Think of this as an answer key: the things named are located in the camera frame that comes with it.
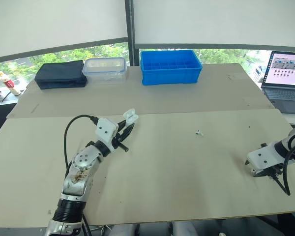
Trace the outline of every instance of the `beige tabletop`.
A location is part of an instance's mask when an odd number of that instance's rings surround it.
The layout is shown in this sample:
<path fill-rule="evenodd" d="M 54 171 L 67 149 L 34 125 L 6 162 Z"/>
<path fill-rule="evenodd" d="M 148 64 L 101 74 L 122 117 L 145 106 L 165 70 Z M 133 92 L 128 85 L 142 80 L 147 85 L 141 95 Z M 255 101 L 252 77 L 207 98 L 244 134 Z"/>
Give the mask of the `beige tabletop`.
<path fill-rule="evenodd" d="M 128 68 L 126 83 L 40 90 L 28 85 L 8 118 L 120 115 L 273 109 L 237 63 L 205 64 L 195 84 L 143 86 L 140 67 Z"/>
<path fill-rule="evenodd" d="M 63 184 L 71 118 L 8 119 L 0 130 L 0 227 L 47 226 Z M 95 174 L 86 217 L 102 225 L 295 211 L 295 164 L 288 168 L 291 196 L 244 165 L 247 153 L 290 130 L 276 109 L 140 115 L 124 142 L 129 152 L 117 149 Z M 90 140 L 95 126 L 77 120 L 68 156 Z"/>

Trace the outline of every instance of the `black bag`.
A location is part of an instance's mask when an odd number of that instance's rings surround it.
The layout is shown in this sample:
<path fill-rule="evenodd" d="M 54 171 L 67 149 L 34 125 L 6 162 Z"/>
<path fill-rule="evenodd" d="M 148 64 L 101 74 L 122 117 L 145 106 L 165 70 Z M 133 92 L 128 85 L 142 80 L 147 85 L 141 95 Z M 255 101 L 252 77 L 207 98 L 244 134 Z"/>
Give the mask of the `black bag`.
<path fill-rule="evenodd" d="M 40 89 L 81 88 L 87 79 L 82 73 L 83 61 L 45 63 L 35 76 Z"/>

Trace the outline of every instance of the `white blind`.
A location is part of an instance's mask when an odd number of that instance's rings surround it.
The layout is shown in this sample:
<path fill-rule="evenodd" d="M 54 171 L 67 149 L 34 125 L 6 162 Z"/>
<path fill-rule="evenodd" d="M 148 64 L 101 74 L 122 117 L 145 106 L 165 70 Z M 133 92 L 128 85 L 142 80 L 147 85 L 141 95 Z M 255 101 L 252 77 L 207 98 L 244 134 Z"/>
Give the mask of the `white blind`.
<path fill-rule="evenodd" d="M 0 0 L 0 57 L 122 37 L 123 0 Z"/>
<path fill-rule="evenodd" d="M 139 44 L 295 47 L 295 0 L 135 0 Z"/>

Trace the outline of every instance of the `laptop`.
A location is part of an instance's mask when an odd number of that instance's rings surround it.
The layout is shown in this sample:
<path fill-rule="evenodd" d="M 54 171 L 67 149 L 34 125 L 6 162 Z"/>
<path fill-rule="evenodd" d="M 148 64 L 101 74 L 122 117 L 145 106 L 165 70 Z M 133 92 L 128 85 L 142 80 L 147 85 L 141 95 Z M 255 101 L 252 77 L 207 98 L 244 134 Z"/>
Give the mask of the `laptop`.
<path fill-rule="evenodd" d="M 271 53 L 261 89 L 275 108 L 295 114 L 295 53 Z"/>

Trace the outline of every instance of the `container lid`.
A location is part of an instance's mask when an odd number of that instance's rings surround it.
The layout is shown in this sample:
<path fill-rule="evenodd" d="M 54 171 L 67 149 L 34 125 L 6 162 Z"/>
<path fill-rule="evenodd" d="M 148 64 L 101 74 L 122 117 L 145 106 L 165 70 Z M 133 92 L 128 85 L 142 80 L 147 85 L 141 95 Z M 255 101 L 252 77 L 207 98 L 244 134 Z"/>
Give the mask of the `container lid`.
<path fill-rule="evenodd" d="M 126 62 L 124 58 L 90 58 L 84 63 L 83 74 L 109 73 L 125 71 Z"/>
<path fill-rule="evenodd" d="M 0 76 L 4 75 L 4 73 L 2 71 L 0 71 Z"/>

